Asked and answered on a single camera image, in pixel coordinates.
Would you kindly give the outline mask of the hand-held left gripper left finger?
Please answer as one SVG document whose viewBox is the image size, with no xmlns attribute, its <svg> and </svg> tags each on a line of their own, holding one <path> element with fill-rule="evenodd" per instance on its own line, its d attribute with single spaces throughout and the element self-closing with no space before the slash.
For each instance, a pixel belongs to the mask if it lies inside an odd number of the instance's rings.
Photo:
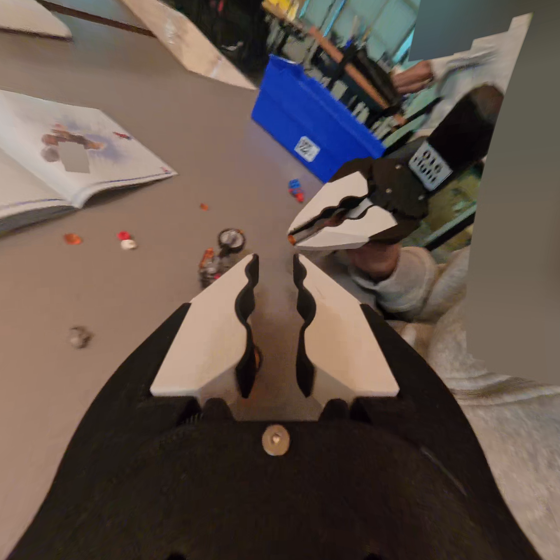
<svg viewBox="0 0 560 560">
<path fill-rule="evenodd" d="M 249 288 L 248 254 L 190 302 L 184 319 L 150 386 L 154 397 L 192 397 L 199 405 L 219 398 L 228 405 L 241 398 L 236 368 L 249 349 L 247 319 L 235 304 Z"/>
</svg>

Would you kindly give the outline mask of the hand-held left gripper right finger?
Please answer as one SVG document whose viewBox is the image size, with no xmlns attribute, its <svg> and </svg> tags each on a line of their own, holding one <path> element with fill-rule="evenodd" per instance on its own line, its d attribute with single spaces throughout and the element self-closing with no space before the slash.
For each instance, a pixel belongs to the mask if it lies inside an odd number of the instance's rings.
<svg viewBox="0 0 560 560">
<path fill-rule="evenodd" d="M 399 385 L 365 312 L 372 311 L 307 257 L 293 257 L 296 308 L 303 320 L 296 380 L 321 406 L 339 399 L 394 398 Z"/>
</svg>

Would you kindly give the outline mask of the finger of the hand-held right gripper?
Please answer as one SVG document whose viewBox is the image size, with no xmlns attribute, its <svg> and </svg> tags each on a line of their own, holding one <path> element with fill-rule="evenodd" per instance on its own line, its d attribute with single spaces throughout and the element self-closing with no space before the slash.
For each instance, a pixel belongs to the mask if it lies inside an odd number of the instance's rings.
<svg viewBox="0 0 560 560">
<path fill-rule="evenodd" d="M 354 172 L 325 183 L 299 211 L 288 228 L 288 235 L 296 237 L 302 232 L 323 225 L 339 214 L 355 208 L 368 194 L 368 180 Z"/>
<path fill-rule="evenodd" d="M 369 206 L 354 217 L 333 217 L 302 234 L 293 234 L 299 250 L 360 248 L 373 236 L 397 225 L 395 217 L 380 206 Z"/>
</svg>

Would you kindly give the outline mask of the lego motorcycle model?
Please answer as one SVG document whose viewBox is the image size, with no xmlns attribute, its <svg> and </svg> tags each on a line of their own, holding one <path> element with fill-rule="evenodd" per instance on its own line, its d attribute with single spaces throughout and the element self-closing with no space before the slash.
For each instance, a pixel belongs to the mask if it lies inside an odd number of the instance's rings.
<svg viewBox="0 0 560 560">
<path fill-rule="evenodd" d="M 244 251 L 246 237 L 238 228 L 226 228 L 217 235 L 217 248 L 205 250 L 198 264 L 198 281 L 205 290 L 220 279 L 235 263 Z"/>
</svg>

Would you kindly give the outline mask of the person's right forearm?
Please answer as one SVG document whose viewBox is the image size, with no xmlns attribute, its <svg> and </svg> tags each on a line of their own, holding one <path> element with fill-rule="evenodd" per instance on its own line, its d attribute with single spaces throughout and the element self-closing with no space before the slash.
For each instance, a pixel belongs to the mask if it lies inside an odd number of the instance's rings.
<svg viewBox="0 0 560 560">
<path fill-rule="evenodd" d="M 412 318 L 428 299 L 438 276 L 438 265 L 426 249 L 405 247 L 399 250 L 396 268 L 387 279 L 375 281 L 352 264 L 348 271 L 355 284 L 374 295 L 377 307 Z"/>
</svg>

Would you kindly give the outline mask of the lego instruction booklet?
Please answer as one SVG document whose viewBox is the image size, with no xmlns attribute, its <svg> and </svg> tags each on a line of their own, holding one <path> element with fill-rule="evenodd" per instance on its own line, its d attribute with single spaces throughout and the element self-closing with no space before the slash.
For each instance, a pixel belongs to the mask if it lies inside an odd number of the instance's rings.
<svg viewBox="0 0 560 560">
<path fill-rule="evenodd" d="M 1 235 L 177 174 L 98 109 L 1 91 Z"/>
</svg>

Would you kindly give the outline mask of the person's right hand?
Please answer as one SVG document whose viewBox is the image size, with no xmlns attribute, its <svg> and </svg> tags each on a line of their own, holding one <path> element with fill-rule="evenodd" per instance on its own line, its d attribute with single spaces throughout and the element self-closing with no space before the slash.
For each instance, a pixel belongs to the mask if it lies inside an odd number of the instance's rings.
<svg viewBox="0 0 560 560">
<path fill-rule="evenodd" d="M 346 251 L 350 263 L 374 282 L 388 279 L 396 270 L 402 245 L 369 242 Z"/>
</svg>

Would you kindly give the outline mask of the blue plastic bin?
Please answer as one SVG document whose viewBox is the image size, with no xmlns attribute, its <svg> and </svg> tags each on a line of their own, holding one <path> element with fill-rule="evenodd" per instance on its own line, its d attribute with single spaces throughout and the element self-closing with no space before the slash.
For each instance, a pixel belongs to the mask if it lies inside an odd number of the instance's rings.
<svg viewBox="0 0 560 560">
<path fill-rule="evenodd" d="M 271 54 L 252 120 L 322 182 L 385 147 L 339 100 L 295 62 Z"/>
</svg>

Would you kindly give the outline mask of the wooden background desk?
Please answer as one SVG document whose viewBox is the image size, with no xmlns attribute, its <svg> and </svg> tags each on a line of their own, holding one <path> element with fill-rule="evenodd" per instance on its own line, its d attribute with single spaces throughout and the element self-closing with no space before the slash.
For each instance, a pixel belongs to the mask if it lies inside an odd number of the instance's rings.
<svg viewBox="0 0 560 560">
<path fill-rule="evenodd" d="M 367 127 L 371 128 L 378 120 L 388 117 L 394 119 L 398 128 L 407 122 L 402 111 L 402 96 L 389 73 L 368 57 L 364 47 L 351 43 L 340 49 L 314 26 L 306 33 L 316 41 L 321 53 L 332 61 L 324 66 L 329 80 L 327 89 L 331 91 L 339 82 L 344 84 L 346 89 L 340 102 L 351 112 L 362 104 L 368 111 L 364 121 Z"/>
</svg>

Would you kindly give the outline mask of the printed paper sheet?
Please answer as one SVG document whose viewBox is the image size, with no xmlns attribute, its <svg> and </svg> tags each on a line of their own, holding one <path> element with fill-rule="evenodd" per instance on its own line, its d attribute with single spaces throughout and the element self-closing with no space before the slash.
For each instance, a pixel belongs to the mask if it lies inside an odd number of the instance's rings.
<svg viewBox="0 0 560 560">
<path fill-rule="evenodd" d="M 122 3 L 187 71 L 237 88 L 257 90 L 182 13 L 161 1 Z"/>
</svg>

